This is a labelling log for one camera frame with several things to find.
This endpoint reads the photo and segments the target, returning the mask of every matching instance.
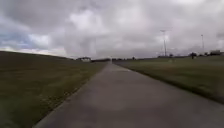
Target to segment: gray cloud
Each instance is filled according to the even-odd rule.
[[[165,29],[169,53],[187,54],[201,51],[201,34],[206,51],[223,50],[223,6],[223,0],[0,0],[0,27],[46,46],[37,53],[94,58],[162,54]]]

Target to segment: grassy embankment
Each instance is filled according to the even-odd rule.
[[[151,59],[117,63],[123,67],[224,103],[224,57]]]
[[[31,128],[103,65],[0,52],[0,127]]]

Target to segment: grass field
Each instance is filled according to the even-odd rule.
[[[117,63],[224,103],[224,56],[136,60]]]
[[[103,65],[0,52],[0,128],[31,128]]]

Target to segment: utility pole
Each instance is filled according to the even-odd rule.
[[[205,52],[205,44],[204,44],[204,35],[203,34],[201,35],[201,43],[202,43],[202,52],[204,54],[204,52]]]
[[[166,51],[166,30],[161,30],[161,32],[163,33],[163,44],[164,44],[164,54],[165,56],[167,56],[167,51]]]

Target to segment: sky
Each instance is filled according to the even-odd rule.
[[[224,0],[0,0],[0,50],[78,58],[224,50]],[[201,35],[205,48],[202,48]]]

